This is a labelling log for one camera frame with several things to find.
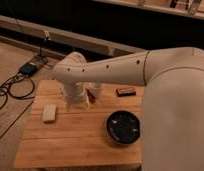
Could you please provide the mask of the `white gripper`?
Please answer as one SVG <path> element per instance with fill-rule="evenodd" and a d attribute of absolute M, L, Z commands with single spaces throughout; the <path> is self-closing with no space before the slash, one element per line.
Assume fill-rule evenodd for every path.
<path fill-rule="evenodd" d="M 85 109 L 90 107 L 87 91 L 82 82 L 65 84 L 63 86 L 63 96 L 67 110 L 70 110 L 74 104 L 81 104 Z"/>

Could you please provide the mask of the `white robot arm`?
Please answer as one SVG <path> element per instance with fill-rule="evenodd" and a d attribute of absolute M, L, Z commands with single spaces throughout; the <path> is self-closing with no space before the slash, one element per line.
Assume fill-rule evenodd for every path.
<path fill-rule="evenodd" d="M 204 50 L 158 49 L 96 62 L 72 52 L 53 74 L 69 101 L 83 98 L 85 82 L 143 86 L 142 171 L 204 171 Z"/>

